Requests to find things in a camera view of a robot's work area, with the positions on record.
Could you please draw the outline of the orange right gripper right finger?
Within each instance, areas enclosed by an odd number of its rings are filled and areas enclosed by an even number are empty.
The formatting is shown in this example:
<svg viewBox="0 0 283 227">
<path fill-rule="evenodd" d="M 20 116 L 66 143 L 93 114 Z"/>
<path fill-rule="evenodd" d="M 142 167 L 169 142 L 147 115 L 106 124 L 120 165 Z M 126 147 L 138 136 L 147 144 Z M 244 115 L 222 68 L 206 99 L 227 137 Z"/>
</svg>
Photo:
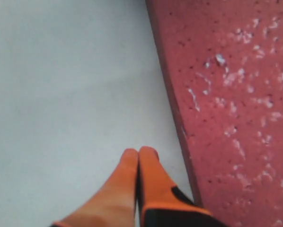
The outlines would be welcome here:
<svg viewBox="0 0 283 227">
<path fill-rule="evenodd" d="M 222 227 L 171 179 L 151 147 L 139 150 L 137 199 L 141 227 Z"/>
</svg>

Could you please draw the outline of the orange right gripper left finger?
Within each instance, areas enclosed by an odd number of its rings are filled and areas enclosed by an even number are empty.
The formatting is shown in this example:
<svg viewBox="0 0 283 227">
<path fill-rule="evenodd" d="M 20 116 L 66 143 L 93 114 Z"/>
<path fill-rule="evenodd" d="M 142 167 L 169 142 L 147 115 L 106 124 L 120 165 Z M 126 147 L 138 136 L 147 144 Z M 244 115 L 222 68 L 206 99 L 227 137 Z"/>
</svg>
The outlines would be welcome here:
<svg viewBox="0 0 283 227">
<path fill-rule="evenodd" d="M 52 227 L 135 226 L 138 152 L 126 149 L 102 187 L 85 204 Z"/>
</svg>

